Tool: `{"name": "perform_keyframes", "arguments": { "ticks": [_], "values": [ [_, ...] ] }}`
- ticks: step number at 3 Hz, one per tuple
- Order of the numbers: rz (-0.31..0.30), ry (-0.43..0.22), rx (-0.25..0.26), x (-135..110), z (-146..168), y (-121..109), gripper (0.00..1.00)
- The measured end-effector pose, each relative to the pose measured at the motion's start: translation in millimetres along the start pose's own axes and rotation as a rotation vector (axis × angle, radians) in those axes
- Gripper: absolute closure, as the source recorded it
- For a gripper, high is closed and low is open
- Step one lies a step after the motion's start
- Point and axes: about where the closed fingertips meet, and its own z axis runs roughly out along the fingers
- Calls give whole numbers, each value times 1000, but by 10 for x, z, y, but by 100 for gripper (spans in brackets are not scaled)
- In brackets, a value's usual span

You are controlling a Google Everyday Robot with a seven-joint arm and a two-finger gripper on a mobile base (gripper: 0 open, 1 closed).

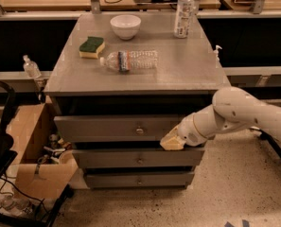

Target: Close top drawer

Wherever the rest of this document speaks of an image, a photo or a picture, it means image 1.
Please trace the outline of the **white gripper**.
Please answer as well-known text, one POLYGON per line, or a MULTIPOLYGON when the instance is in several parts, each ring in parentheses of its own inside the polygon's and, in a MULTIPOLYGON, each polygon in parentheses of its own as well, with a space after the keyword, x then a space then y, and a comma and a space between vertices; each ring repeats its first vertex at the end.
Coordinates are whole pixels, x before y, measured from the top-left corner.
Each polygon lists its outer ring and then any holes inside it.
POLYGON ((164 150, 181 150, 184 144, 196 147, 207 141, 195 126, 195 114, 186 116, 179 124, 175 126, 167 135, 165 135, 160 145, 164 150))

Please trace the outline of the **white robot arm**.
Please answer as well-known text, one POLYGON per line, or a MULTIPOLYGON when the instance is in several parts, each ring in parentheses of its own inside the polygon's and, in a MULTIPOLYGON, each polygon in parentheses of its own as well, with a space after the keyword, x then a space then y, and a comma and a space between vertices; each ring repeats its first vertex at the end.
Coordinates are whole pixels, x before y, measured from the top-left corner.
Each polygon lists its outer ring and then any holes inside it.
POLYGON ((217 90, 212 104, 186 116, 160 142, 165 150, 196 147, 216 134, 258 127, 281 142, 281 107, 237 87, 217 90))

